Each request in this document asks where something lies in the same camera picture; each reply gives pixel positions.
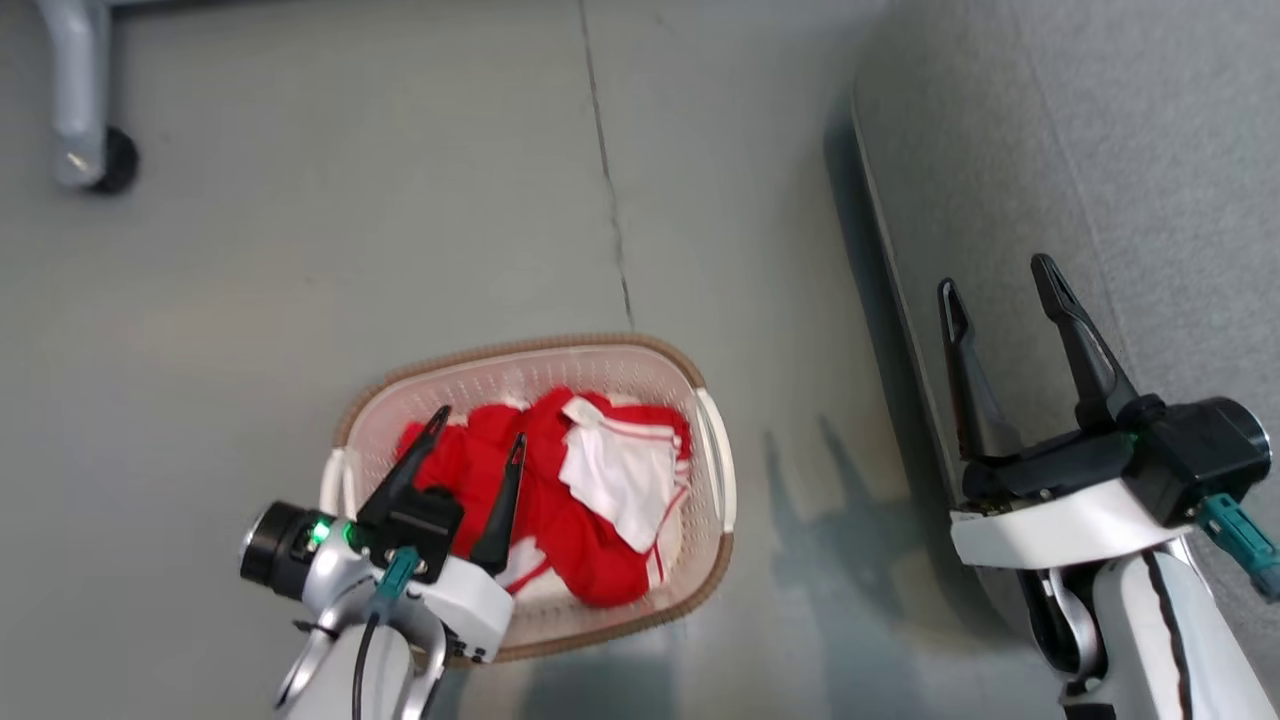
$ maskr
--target gray fabric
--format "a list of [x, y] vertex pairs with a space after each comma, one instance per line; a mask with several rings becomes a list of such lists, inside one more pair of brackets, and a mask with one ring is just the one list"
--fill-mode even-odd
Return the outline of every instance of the gray fabric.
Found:
[[[888, 13], [855, 113], [952, 479], [945, 275], [1024, 441], [1073, 427], [1033, 252], [1059, 261], [1139, 391], [1226, 395], [1280, 430], [1277, 35], [1280, 5], [1263, 0], [913, 0]], [[1280, 534], [1280, 480], [1247, 507]], [[1245, 652], [1280, 687], [1280, 614], [1197, 544]]]

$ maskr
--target brown basket rim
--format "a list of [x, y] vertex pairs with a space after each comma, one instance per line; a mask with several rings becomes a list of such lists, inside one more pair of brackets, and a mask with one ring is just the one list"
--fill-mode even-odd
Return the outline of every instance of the brown basket rim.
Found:
[[[672, 345], [663, 342], [655, 337], [650, 337], [640, 333], [582, 333], [582, 334], [563, 334], [554, 336], [540, 340], [526, 340], [520, 342], [508, 342], [500, 345], [490, 345], [485, 347], [479, 347], [475, 350], [467, 350], [462, 352], [454, 352], [452, 355], [445, 355], [443, 357], [436, 357], [434, 360], [424, 360], [420, 363], [411, 363], [403, 365], [387, 373], [381, 380], [369, 386], [361, 392], [356, 400], [347, 407], [343, 413], [342, 421], [338, 423], [338, 430], [334, 433], [333, 446], [346, 447], [347, 441], [351, 438], [351, 429], [356, 424], [356, 418], [360, 416], [361, 410], [365, 409], [369, 402], [376, 397], [380, 392], [388, 387], [412, 378], [415, 375], [422, 375], [426, 373], [434, 373], [436, 370], [444, 370], [453, 365], [462, 365], [466, 363], [475, 363], [479, 360], [489, 360], [493, 357], [500, 357], [504, 355], [518, 355], [524, 352], [536, 352], [540, 350], [564, 350], [570, 347], [607, 347], [628, 345], [634, 347], [643, 347], [652, 350], [671, 360], [685, 378], [689, 379], [689, 384], [695, 389], [704, 389], [707, 387], [707, 380], [703, 374], [698, 370], [698, 366], [686, 356], [684, 352], [676, 350]], [[547, 655], [557, 655], [561, 652], [568, 652], [571, 650], [580, 650], [588, 646], [604, 643], [608, 641], [623, 638], [648, 630], [650, 628], [657, 628], [672, 620], [678, 620], [700, 605], [707, 602], [707, 598], [716, 592], [719, 587], [721, 580], [724, 579], [724, 573], [728, 571], [730, 557], [733, 555], [733, 533], [723, 533], [721, 536], [719, 548], [716, 553], [716, 562], [712, 565], [710, 573], [708, 573], [707, 579], [703, 584], [698, 587], [687, 598], [676, 603], [667, 610], [660, 612], [654, 612], [653, 615], [646, 615], [630, 623], [623, 623], [614, 628], [607, 628], [603, 630], [593, 630], [589, 633], [581, 633], [577, 635], [570, 635], [566, 638], [559, 638], [554, 641], [544, 641], [539, 643], [529, 643], [516, 647], [504, 647], [498, 651], [498, 656], [494, 659], [495, 662], [508, 662], [513, 660], [529, 660], [532, 657], [543, 657]], [[449, 661], [451, 667], [472, 667], [474, 662], [454, 657]]]

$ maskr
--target concrete floor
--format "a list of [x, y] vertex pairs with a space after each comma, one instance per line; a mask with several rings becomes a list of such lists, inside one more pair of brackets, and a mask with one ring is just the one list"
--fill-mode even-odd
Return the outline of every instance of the concrete floor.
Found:
[[948, 553], [846, 260], [823, 131], [879, 5], [134, 12], [114, 115], [145, 165], [114, 200], [52, 184], [45, 36], [0, 5], [0, 715], [268, 716], [298, 607], [237, 579], [238, 541], [314, 501], [352, 396], [634, 327], [726, 415], [728, 578], [686, 621], [453, 675], [433, 717], [1057, 717]]

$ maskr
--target green led indicator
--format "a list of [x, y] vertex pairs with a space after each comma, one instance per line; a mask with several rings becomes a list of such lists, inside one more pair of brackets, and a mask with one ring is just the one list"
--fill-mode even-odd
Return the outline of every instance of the green led indicator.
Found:
[[315, 527], [311, 528], [311, 542], [320, 544], [329, 537], [329, 524], [324, 520], [317, 520]]

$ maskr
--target gray metal leg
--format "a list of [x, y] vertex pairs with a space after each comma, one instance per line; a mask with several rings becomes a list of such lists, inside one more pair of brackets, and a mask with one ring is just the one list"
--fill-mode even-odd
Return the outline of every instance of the gray metal leg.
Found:
[[111, 10], [104, 0], [36, 0], [54, 51], [54, 177], [90, 187], [104, 173]]

